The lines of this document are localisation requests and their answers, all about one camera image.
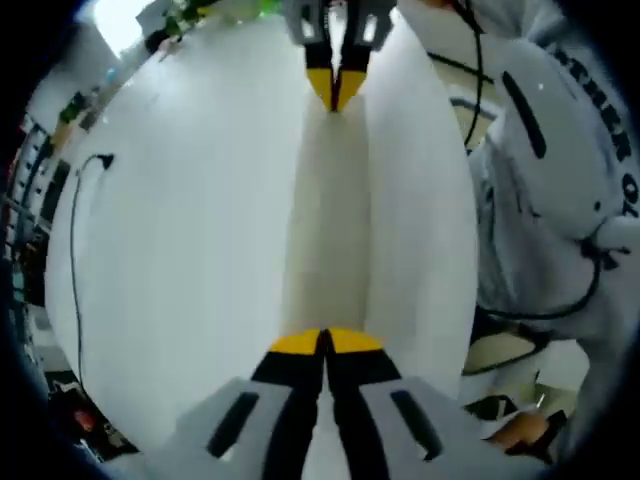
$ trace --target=black slot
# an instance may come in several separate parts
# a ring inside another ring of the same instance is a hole
[[[529,102],[509,73],[504,72],[502,74],[502,82],[522,119],[524,128],[529,136],[529,143],[531,143],[531,148],[533,148],[533,153],[535,153],[538,158],[544,157],[547,153],[547,142],[544,140],[540,125],[533,114],[533,110],[531,110],[529,106]]]
[[[211,455],[220,458],[235,445],[257,402],[256,393],[245,392],[238,397],[207,445],[207,451]]]
[[[411,432],[418,445],[425,449],[427,455],[425,462],[430,462],[442,453],[442,443],[438,438],[435,428],[422,411],[418,403],[407,391],[400,390],[391,394],[393,403],[396,404],[400,415]]]

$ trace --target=white hoodie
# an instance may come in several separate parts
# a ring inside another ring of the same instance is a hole
[[[575,121],[598,146],[610,198],[598,247],[603,272],[592,300],[581,311],[555,320],[524,322],[555,338],[576,339],[589,357],[565,449],[573,449],[606,406],[640,315],[640,168],[638,139],[629,111],[602,61],[550,0],[472,0],[478,23],[489,33],[525,38],[548,53],[548,62],[575,99]],[[522,146],[510,134],[510,115],[497,120],[471,154],[480,235],[478,303],[509,312],[544,313],[580,299],[593,276],[576,235],[560,233],[536,214],[522,175]],[[584,181],[575,161],[575,183]]]

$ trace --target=hand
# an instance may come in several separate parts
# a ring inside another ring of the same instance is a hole
[[[535,443],[544,432],[547,431],[549,424],[547,419],[539,413],[521,413],[501,430],[493,434],[487,441],[508,450],[520,442],[529,445]]]

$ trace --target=black cable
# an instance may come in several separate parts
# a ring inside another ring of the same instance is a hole
[[[464,140],[464,146],[468,147],[469,142],[471,141],[471,137],[476,130],[476,126],[478,125],[478,119],[480,118],[481,113],[481,101],[482,101],[482,89],[484,86],[484,62],[482,58],[482,43],[480,42],[480,34],[484,33],[478,25],[476,21],[475,15],[473,14],[473,6],[471,5],[471,0],[466,0],[466,7],[463,7],[457,0],[451,2],[451,6],[455,10],[455,12],[464,20],[464,22],[473,30],[473,37],[476,43],[476,59],[477,59],[477,89],[476,89],[476,104],[473,109],[473,119],[471,120],[471,126],[469,127],[469,131],[467,132],[467,137]]]
[[[76,176],[78,177],[78,183],[76,189],[73,192],[73,200],[71,201],[71,221],[69,227],[69,255],[71,257],[71,287],[73,289],[73,302],[76,308],[76,328],[78,331],[78,382],[84,389],[84,383],[82,380],[82,312],[80,311],[80,301],[78,300],[78,286],[76,285],[76,258],[75,258],[75,223],[76,223],[76,204],[78,202],[78,196],[80,193],[80,185],[82,184],[82,174],[84,173],[87,165],[91,163],[91,160],[99,158],[102,161],[102,166],[107,170],[111,163],[113,163],[113,155],[91,155],[87,158],[82,166],[76,170]]]
[[[444,55],[440,55],[430,50],[427,50],[427,55],[429,55],[429,58],[431,58],[435,62],[444,63],[445,65],[448,65],[450,67],[457,68],[458,70],[462,70],[463,72],[469,75],[473,75],[474,77],[480,74],[478,70],[476,70],[475,68],[468,67],[464,63],[457,62],[452,58],[445,57]],[[483,74],[481,76],[482,76],[482,80],[485,83],[490,83],[492,85],[495,83],[493,78],[488,77],[486,74]]]
[[[573,315],[585,308],[598,289],[600,283],[600,275],[602,273],[602,258],[600,252],[590,243],[584,243],[582,245],[582,254],[584,257],[589,258],[593,262],[593,277],[587,292],[580,298],[580,300],[572,303],[567,307],[563,307],[555,312],[547,313],[521,313],[521,312],[502,312],[500,310],[490,310],[482,308],[478,305],[478,310],[487,315],[494,317],[500,317],[505,320],[556,320],[559,318],[565,318],[569,315]]]

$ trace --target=white table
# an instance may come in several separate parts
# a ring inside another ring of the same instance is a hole
[[[475,305],[472,182],[445,88],[394,18],[343,116],[322,110],[303,51],[270,17],[205,26],[152,58],[79,147],[76,166],[116,154],[85,173],[76,217],[85,386],[142,450],[250,375],[281,332],[316,323],[366,328],[404,373],[456,395]],[[75,185],[46,272],[74,369]]]

